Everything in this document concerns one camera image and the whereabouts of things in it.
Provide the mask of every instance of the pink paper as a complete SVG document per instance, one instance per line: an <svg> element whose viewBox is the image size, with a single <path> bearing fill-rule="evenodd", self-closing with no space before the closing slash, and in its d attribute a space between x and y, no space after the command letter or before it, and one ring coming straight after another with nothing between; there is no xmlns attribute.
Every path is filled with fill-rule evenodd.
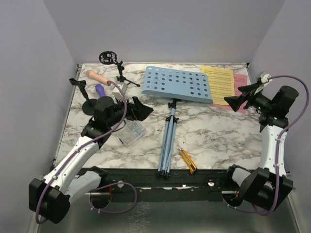
<svg viewBox="0 0 311 233"><path fill-rule="evenodd" d="M238 87L247 85L247 75L233 74L233 78L234 78L234 92L235 92L236 96L239 96L240 94L242 94L242 92L238 90ZM246 105L246 102L241 105L241 107L239 108L238 112L246 113L246 110L243 109L243 107L245 105ZM224 105L219 105L219 104L213 104L212 103L211 106L222 108L222 109L227 109L227 110L232 110L232 108L229 105L228 106L224 106Z"/></svg>

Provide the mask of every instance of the black tripod foot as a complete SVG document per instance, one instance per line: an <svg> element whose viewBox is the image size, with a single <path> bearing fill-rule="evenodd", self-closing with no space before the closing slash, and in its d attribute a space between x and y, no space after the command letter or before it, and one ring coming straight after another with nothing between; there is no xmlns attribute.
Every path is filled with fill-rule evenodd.
<svg viewBox="0 0 311 233"><path fill-rule="evenodd" d="M97 99L90 99L89 101L91 102L91 104L89 104L88 101L85 101L83 103L82 111L85 115L92 116L94 115L94 107L97 102Z"/></svg>

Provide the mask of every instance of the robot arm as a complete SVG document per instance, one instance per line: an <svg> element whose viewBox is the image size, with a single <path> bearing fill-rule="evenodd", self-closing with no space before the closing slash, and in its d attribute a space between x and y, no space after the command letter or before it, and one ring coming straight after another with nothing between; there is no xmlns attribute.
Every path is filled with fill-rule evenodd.
<svg viewBox="0 0 311 233"><path fill-rule="evenodd" d="M265 210L270 210L275 198L276 167L279 173L279 193L277 205L287 197L293 188L293 181L286 178L284 169L284 141L287 132L279 138L280 133L289 125L285 117L289 108L294 103L299 93L289 86L282 86L272 100L262 94L263 88L269 83L270 75L262 73L257 83L242 86L238 89L242 94L238 97L225 97L225 101L236 112L247 101L244 108L253 106L260 112L259 123L262 138L262 150L259 167L250 172L249 170L233 165L227 170L230 179L239 185L236 197L246 200ZM276 163L276 145L280 140L278 149L278 162Z"/></svg>
<svg viewBox="0 0 311 233"><path fill-rule="evenodd" d="M127 102L126 119L143 121L153 111L143 105L137 97L134 104ZM124 114L124 103L114 103L108 96L97 100L94 108L94 119L84 127L81 137L69 154L42 180L33 179L29 184L29 209L36 212L39 199L39 214L53 223L60 222L67 214L70 204L86 192L99 186L105 178L103 170L93 168L83 176L75 179L85 162L95 154L107 141L111 134L94 141L95 138L109 132Z"/></svg>

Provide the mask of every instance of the yellow box cutter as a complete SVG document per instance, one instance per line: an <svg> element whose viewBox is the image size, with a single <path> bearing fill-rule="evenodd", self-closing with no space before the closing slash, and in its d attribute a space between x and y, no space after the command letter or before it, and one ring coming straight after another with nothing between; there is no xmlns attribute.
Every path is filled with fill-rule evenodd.
<svg viewBox="0 0 311 233"><path fill-rule="evenodd" d="M184 149L180 147L178 148L178 150L181 156L183 157L183 159L185 160L185 162L187 163L188 167L190 168L190 173L193 175L195 171L197 170L196 165L194 164L192 159L190 159L189 155L185 152Z"/></svg>

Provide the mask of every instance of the black wire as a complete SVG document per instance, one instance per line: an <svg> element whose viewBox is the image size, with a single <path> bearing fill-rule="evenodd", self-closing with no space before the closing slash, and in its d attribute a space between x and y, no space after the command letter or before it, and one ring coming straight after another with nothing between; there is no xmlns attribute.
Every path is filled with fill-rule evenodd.
<svg viewBox="0 0 311 233"><path fill-rule="evenodd" d="M123 129L123 128L126 126L126 121L125 121L125 120L123 120L123 122L124 122L124 125L123 125L121 128L119 128L119 129L117 129L117 130L113 131L113 133L114 133L114 132L117 132L117 131L119 131L119 130L121 130L121 129Z"/></svg>

